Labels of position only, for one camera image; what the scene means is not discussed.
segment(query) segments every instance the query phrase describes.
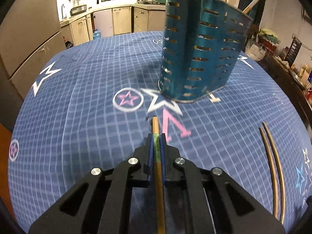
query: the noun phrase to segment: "pink star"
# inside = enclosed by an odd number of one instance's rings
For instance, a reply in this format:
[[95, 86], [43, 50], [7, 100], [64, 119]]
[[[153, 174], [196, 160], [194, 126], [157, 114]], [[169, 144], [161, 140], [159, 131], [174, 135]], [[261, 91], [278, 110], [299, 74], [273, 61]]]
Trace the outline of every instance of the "pink star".
[[121, 99], [121, 102], [120, 102], [119, 105], [128, 104], [128, 105], [134, 106], [133, 101], [138, 99], [138, 96], [131, 96], [131, 92], [130, 91], [128, 91], [128, 93], [126, 95], [119, 95], [117, 97]]

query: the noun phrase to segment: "bottle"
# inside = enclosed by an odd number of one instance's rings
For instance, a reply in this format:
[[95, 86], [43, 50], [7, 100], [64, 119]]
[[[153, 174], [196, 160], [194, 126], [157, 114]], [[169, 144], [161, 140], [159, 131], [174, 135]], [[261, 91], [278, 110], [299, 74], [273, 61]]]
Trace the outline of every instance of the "bottle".
[[101, 32], [98, 29], [96, 29], [93, 33], [93, 39], [95, 40], [95, 39], [100, 39], [100, 38], [101, 38]]

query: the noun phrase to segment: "chopstick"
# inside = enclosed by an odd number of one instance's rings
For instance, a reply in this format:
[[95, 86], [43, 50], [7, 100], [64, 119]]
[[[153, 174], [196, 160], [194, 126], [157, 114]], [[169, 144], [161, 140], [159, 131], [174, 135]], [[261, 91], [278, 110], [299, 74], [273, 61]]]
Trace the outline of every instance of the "chopstick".
[[259, 128], [260, 134], [263, 140], [264, 148], [266, 149], [266, 155], [269, 161], [269, 168], [271, 172], [271, 180], [272, 180], [272, 190], [273, 190], [273, 216], [277, 219], [277, 209], [278, 209], [278, 192], [277, 192], [277, 177], [275, 172], [275, 166], [273, 162], [273, 157], [271, 150], [269, 148], [268, 141], [266, 140], [266, 136], [263, 132], [262, 128]]
[[165, 208], [163, 201], [163, 180], [160, 159], [159, 125], [158, 118], [152, 119], [154, 162], [155, 162], [155, 189], [156, 189], [156, 208], [157, 208], [157, 229], [158, 234], [166, 234]]
[[243, 10], [243, 13], [244, 13], [244, 14], [247, 14], [247, 13], [252, 9], [252, 7], [256, 5], [256, 3], [257, 3], [258, 1], [260, 1], [260, 0], [253, 0], [253, 1]]
[[264, 126], [264, 130], [266, 131], [266, 134], [269, 138], [269, 142], [271, 144], [271, 148], [273, 151], [273, 155], [275, 158], [276, 162], [276, 167], [277, 167], [277, 173], [278, 173], [278, 179], [280, 181], [280, 222], [281, 224], [284, 223], [284, 218], [285, 218], [285, 202], [286, 202], [286, 195], [285, 195], [285, 182], [284, 182], [284, 175], [283, 175], [283, 170], [282, 170], [282, 165], [280, 163], [280, 157], [278, 156], [277, 153], [277, 148], [275, 146], [273, 137], [268, 129], [268, 126], [266, 125], [265, 122], [262, 123]]

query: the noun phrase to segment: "utensil holder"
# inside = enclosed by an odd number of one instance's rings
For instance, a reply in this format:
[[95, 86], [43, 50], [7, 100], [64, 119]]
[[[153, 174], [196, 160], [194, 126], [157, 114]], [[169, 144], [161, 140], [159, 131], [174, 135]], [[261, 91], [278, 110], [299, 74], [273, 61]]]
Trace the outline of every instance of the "utensil holder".
[[251, 23], [222, 0], [167, 0], [161, 93], [190, 103], [224, 87]]

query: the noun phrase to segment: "countertop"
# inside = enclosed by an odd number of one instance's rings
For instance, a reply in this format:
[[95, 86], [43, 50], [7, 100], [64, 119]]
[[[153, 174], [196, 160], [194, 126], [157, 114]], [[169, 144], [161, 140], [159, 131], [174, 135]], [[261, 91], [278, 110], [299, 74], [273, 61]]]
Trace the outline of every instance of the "countertop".
[[132, 6], [132, 7], [137, 7], [141, 8], [144, 10], [158, 10], [158, 11], [164, 11], [166, 10], [166, 5], [157, 5], [157, 4], [138, 4], [135, 3], [135, 1], [130, 1], [130, 0], [118, 0], [118, 1], [108, 1], [103, 4], [98, 4], [95, 7], [89, 8], [86, 12], [83, 12], [79, 15], [64, 19], [60, 21], [60, 26], [64, 27], [66, 25], [71, 24], [72, 22], [89, 15], [92, 12], [95, 11], [102, 11], [106, 9], [112, 9], [112, 8], [118, 8], [118, 7], [126, 7], [126, 6]]

